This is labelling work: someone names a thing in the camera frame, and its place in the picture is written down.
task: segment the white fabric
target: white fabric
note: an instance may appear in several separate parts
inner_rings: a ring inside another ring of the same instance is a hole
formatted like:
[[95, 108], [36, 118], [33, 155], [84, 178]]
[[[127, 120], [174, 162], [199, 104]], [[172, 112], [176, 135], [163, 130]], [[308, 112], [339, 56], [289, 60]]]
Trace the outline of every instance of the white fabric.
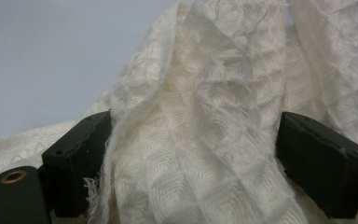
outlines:
[[283, 0], [199, 0], [157, 19], [85, 115], [117, 120], [90, 223], [358, 223], [328, 220], [274, 157], [284, 110], [358, 143], [358, 1], [289, 5], [296, 29]]

